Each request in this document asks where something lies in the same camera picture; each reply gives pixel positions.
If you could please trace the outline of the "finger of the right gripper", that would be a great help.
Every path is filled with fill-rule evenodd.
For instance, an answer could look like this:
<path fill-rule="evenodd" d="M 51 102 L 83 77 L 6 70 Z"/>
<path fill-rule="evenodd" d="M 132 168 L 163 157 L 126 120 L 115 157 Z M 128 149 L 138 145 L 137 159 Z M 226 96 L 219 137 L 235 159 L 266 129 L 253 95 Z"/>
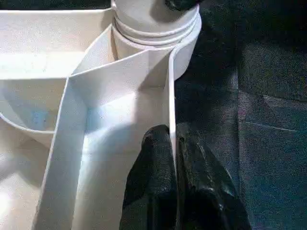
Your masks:
<path fill-rule="evenodd" d="M 201 3 L 201 0 L 164 0 L 165 5 L 176 11 L 187 11 Z"/>

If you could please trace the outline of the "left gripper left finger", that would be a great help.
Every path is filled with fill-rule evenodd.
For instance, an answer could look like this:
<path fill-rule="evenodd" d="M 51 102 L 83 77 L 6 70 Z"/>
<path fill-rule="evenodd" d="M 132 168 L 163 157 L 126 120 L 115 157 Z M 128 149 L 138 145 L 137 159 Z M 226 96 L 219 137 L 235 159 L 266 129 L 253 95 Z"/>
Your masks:
<path fill-rule="evenodd" d="M 126 181 L 121 230 L 173 230 L 177 218 L 177 182 L 166 125 L 150 128 Z"/>

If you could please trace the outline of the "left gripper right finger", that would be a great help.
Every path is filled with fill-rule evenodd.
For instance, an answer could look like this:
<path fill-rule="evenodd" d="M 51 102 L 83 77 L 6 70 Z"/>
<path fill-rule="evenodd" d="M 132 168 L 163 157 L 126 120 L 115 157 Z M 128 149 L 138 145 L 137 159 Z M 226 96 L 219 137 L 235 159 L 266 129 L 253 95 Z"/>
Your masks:
<path fill-rule="evenodd" d="M 182 230 L 249 230 L 232 178 L 189 123 L 176 130 Z"/>

